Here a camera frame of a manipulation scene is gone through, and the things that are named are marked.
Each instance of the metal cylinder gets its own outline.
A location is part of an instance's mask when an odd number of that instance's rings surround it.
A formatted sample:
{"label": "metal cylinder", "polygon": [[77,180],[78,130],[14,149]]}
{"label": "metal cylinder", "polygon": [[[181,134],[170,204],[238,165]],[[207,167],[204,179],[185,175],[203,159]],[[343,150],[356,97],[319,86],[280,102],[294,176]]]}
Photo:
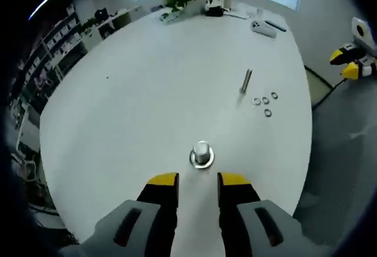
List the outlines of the metal cylinder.
{"label": "metal cylinder", "polygon": [[196,143],[193,147],[193,153],[195,156],[195,161],[198,164],[206,164],[211,158],[210,146],[205,141],[200,141]]}
{"label": "metal cylinder", "polygon": [[247,86],[249,85],[250,77],[252,76],[253,70],[247,70],[245,79],[243,80],[242,87],[240,88],[240,92],[242,94],[246,93]]}

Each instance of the metal rod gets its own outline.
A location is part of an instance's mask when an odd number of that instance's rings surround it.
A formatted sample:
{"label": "metal rod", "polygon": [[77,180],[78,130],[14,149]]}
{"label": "metal rod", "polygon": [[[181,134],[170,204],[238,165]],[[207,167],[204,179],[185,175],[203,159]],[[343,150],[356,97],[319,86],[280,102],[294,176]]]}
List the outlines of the metal rod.
{"label": "metal rod", "polygon": [[246,88],[249,85],[250,77],[252,76],[253,70],[247,70],[245,79],[243,80],[242,87],[240,88],[240,93],[245,94]]}

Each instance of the plant pot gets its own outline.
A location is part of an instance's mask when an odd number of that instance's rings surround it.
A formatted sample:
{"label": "plant pot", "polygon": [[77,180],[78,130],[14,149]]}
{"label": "plant pot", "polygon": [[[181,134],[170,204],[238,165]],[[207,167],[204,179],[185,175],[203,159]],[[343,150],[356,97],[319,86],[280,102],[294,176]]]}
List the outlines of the plant pot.
{"label": "plant pot", "polygon": [[202,14],[206,8],[207,0],[193,0],[187,3],[183,9],[184,14],[188,17]]}

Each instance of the wall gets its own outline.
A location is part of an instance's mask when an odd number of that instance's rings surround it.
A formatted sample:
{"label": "wall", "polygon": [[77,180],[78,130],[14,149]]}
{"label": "wall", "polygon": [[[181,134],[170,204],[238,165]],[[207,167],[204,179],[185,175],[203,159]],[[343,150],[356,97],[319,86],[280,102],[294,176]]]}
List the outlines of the wall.
{"label": "wall", "polygon": [[[351,0],[300,0],[298,10],[268,0],[238,0],[283,15],[293,31],[305,65],[335,85],[342,77],[342,67],[329,64],[331,53],[352,40],[352,17],[362,17]],[[159,0],[139,0],[137,4],[149,11]],[[109,12],[135,5],[133,0],[75,0],[80,21],[106,6]]]}
{"label": "wall", "polygon": [[283,15],[293,31],[305,65],[332,85],[337,84],[342,67],[329,64],[335,49],[352,40],[352,17],[362,17],[352,0],[300,0],[292,11],[268,0],[238,0]]}

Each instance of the black cable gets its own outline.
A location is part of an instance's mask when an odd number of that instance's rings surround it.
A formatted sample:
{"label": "black cable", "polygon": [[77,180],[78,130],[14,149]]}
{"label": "black cable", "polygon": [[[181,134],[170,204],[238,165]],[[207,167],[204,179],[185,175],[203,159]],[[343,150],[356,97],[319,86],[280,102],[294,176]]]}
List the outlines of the black cable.
{"label": "black cable", "polygon": [[332,88],[318,103],[316,103],[315,105],[313,105],[312,110],[314,111],[316,108],[318,108],[331,95],[331,93],[333,93],[334,90],[339,85],[341,85],[342,83],[344,83],[346,80],[347,80],[347,78],[344,78],[341,82],[339,82],[337,85],[335,85],[334,88]]}
{"label": "black cable", "polygon": [[333,86],[330,83],[328,83],[322,76],[320,76],[318,73],[313,71],[311,68],[307,67],[306,65],[304,65],[304,68],[305,70],[308,70],[311,74],[313,74],[315,77],[317,77],[322,83],[324,83],[324,85],[326,85],[330,89],[333,88]]}

